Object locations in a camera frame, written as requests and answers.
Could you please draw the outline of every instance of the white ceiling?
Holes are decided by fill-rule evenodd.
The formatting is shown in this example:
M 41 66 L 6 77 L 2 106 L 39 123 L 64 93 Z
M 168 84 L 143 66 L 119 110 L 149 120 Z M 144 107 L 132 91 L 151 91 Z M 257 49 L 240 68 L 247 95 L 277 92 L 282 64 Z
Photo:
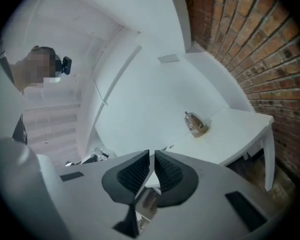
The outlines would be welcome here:
M 23 121 L 28 145 L 55 165 L 79 160 L 77 113 L 95 64 L 121 26 L 82 0 L 25 0 L 2 33 L 7 59 L 14 64 L 32 47 L 54 48 L 72 59 L 70 75 L 24 91 Z

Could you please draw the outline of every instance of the table leg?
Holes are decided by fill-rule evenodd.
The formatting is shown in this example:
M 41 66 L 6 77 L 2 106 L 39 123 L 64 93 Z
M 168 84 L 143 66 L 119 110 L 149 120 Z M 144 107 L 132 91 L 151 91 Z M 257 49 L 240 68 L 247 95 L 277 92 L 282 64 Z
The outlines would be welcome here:
M 249 156 L 248 156 L 247 152 L 244 153 L 243 159 L 244 159 L 244 161 L 247 161 L 249 159 Z
M 269 191 L 274 183 L 275 176 L 275 141 L 271 125 L 262 136 L 262 144 L 265 162 L 265 190 Z

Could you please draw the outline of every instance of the white wall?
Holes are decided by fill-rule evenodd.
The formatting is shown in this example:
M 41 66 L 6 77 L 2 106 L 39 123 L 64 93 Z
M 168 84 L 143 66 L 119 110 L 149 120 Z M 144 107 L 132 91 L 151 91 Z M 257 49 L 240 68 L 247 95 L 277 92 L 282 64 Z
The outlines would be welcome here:
M 85 0 L 121 25 L 147 33 L 167 47 L 185 52 L 191 45 L 185 0 Z
M 125 69 L 127 59 L 138 47 L 134 42 L 137 35 L 135 31 L 123 28 L 104 50 L 84 88 L 76 129 L 81 157 L 84 157 L 88 151 L 88 142 L 92 138 L 96 119 L 104 107 L 103 100 L 107 101 L 117 75 Z
M 210 81 L 227 102 L 229 108 L 249 112 L 255 111 L 238 82 L 207 51 L 194 44 L 184 54 L 184 58 Z
M 103 145 L 104 144 L 102 143 L 96 129 L 93 127 L 86 148 L 86 156 L 91 155 L 93 153 L 92 149 L 99 148 Z
M 186 61 L 160 64 L 146 52 L 135 56 L 114 86 L 95 128 L 118 156 L 163 149 L 189 133 L 185 111 L 203 120 L 228 105 Z

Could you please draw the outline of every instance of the dark clothing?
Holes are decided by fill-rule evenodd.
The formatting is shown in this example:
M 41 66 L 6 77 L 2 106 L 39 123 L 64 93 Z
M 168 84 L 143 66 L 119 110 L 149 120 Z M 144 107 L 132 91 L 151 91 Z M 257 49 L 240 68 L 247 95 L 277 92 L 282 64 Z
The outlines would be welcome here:
M 5 52 L 2 49 L 2 40 L 0 40 L 0 64 L 8 78 L 13 84 L 15 84 Z M 28 144 L 28 136 L 25 125 L 23 123 L 23 116 L 20 117 L 18 123 L 16 124 L 12 138 L 17 142 Z

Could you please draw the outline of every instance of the white plastic surface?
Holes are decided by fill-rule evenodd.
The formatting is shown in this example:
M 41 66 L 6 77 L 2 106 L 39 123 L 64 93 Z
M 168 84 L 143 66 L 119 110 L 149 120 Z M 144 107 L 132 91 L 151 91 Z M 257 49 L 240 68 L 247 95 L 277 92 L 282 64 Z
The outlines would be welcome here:
M 271 115 L 222 108 L 206 121 L 209 125 L 207 133 L 198 138 L 189 133 L 168 146 L 166 151 L 226 166 L 261 138 L 273 121 Z M 159 185 L 154 174 L 146 187 Z
M 186 135 L 185 111 L 206 120 L 228 107 L 190 63 L 160 64 L 145 49 L 131 61 L 106 102 L 95 128 L 104 146 L 118 156 L 141 150 L 153 154 Z
M 188 52 L 184 58 L 210 81 L 229 108 L 255 111 L 240 85 L 219 61 L 197 44 L 193 44 Z
M 101 9 L 119 24 L 135 31 L 145 32 L 152 39 L 171 49 L 184 53 L 191 45 L 189 15 L 185 0 L 84 1 Z

